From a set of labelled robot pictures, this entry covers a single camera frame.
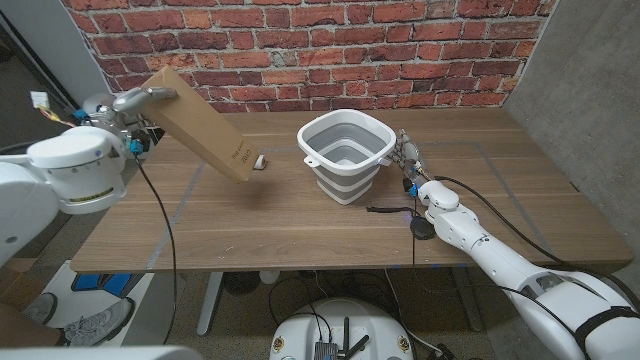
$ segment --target table leg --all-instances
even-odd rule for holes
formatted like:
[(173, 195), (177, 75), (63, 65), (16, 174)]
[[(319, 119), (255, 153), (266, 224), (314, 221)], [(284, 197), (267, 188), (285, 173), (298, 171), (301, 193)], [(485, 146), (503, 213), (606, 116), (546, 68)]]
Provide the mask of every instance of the table leg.
[(471, 282), (469, 281), (469, 274), (467, 273), (467, 269), (451, 268), (451, 274), (453, 275), (453, 281), (458, 288), (458, 294), (460, 295), (460, 300), (462, 300), (464, 312), (467, 314), (469, 327), (471, 327), (471, 330), (473, 331), (484, 330), (482, 317), (480, 316), (480, 310), (478, 310), (478, 304), (476, 303), (476, 297), (473, 294), (472, 288), (469, 287), (469, 285), (471, 285)]
[(202, 301), (202, 310), (200, 310), (200, 320), (198, 320), (198, 328), (196, 332), (199, 336), (206, 336), (211, 330), (211, 322), (213, 314), (216, 310), (216, 303), (222, 291), (222, 275), (224, 273), (217, 272), (209, 275), (209, 284)]

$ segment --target red brick wall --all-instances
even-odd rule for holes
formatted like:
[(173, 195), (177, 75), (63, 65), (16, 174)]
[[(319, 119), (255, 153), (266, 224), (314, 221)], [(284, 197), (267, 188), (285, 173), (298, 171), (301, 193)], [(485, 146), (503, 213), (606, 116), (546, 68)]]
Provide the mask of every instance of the red brick wall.
[(174, 66), (218, 111), (500, 106), (555, 0), (63, 0), (114, 91)]

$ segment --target black strap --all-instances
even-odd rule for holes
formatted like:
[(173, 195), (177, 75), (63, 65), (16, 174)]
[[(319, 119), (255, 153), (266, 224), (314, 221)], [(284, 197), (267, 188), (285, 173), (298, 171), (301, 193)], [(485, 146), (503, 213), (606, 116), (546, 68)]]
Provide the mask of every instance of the black strap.
[(592, 316), (589, 320), (580, 325), (578, 329), (576, 329), (575, 339), (582, 351), (585, 354), (587, 353), (587, 336), (589, 336), (593, 330), (597, 329), (598, 326), (606, 323), (607, 321), (619, 317), (640, 319), (640, 315), (628, 306), (612, 306), (611, 309)]

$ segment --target cable connector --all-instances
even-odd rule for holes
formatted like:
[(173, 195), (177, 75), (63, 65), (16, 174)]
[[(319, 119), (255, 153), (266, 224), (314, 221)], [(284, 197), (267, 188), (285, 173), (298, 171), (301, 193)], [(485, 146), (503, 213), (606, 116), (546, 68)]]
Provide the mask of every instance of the cable connector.
[(132, 139), (131, 143), (129, 144), (129, 151), (131, 151), (133, 155), (140, 155), (144, 151), (144, 146), (142, 145), (140, 140)]

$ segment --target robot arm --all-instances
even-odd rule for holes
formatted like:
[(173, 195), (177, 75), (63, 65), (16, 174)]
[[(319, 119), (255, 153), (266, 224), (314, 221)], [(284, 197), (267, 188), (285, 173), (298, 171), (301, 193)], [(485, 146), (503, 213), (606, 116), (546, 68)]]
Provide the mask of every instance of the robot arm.
[(505, 291), (538, 338), (560, 359), (623, 359), (622, 353), (640, 351), (640, 318), (633, 307), (602, 281), (581, 272), (542, 268), (530, 263), (478, 222), (458, 195), (424, 171), (424, 160), (404, 131), (395, 156), (405, 175), (418, 186), (417, 195), (428, 207), (425, 217), (438, 237), (465, 253), (497, 284), (536, 299), (566, 326), (535, 302)]

